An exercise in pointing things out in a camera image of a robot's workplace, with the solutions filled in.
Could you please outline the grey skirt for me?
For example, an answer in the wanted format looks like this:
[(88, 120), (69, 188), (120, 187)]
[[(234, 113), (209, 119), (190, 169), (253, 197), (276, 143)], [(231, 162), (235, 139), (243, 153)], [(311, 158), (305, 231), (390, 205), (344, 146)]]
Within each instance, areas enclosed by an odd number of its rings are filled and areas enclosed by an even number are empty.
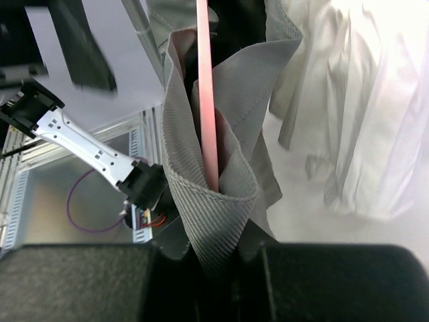
[(271, 91), (302, 34), (278, 1), (267, 6), (264, 42), (247, 46), (211, 70), (214, 119), (204, 120), (199, 90), (185, 88), (197, 42), (195, 1), (148, 1), (149, 21), (164, 57), (162, 160), (172, 198), (202, 271), (223, 282), (245, 226), (262, 202), (250, 165)]

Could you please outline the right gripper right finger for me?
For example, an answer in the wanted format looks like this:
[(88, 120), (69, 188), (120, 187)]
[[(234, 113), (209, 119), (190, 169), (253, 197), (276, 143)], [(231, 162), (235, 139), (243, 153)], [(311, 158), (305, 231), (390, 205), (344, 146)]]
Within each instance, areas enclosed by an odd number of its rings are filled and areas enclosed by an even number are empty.
[(427, 321), (428, 276), (394, 245), (263, 244), (241, 264), (232, 321)]

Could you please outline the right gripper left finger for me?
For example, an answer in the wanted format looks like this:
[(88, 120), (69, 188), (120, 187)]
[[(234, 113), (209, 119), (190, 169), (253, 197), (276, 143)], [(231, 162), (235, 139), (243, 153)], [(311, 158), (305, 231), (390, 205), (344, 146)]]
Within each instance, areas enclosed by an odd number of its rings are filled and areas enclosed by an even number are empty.
[(151, 246), (38, 245), (1, 259), (2, 321), (199, 321), (181, 262)]

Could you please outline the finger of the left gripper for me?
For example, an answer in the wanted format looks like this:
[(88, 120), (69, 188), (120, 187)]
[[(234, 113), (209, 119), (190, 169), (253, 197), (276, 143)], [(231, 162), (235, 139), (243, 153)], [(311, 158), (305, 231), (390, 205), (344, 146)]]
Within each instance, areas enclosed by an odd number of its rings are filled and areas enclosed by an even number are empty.
[(82, 2), (49, 1), (48, 10), (72, 83), (115, 92), (115, 77), (90, 30)]

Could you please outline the pink hanger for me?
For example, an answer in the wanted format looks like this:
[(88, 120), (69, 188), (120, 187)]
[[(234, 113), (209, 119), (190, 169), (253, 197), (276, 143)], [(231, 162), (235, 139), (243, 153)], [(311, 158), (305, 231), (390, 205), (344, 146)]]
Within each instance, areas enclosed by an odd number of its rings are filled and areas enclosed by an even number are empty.
[(201, 150), (208, 187), (217, 192), (219, 190), (219, 164), (212, 83), (210, 27), (206, 0), (196, 2), (196, 15)]

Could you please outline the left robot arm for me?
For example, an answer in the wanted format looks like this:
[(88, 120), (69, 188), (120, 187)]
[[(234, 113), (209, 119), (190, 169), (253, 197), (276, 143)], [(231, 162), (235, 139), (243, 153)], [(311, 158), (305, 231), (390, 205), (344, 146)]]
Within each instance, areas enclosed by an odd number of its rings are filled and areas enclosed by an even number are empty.
[(74, 85), (117, 90), (81, 1), (2, 1), (1, 120), (30, 138), (67, 149), (124, 193), (127, 204), (153, 209), (168, 187), (162, 166), (149, 166), (98, 141), (67, 116), (65, 104), (55, 94), (36, 81), (48, 70), (26, 7), (49, 11)]

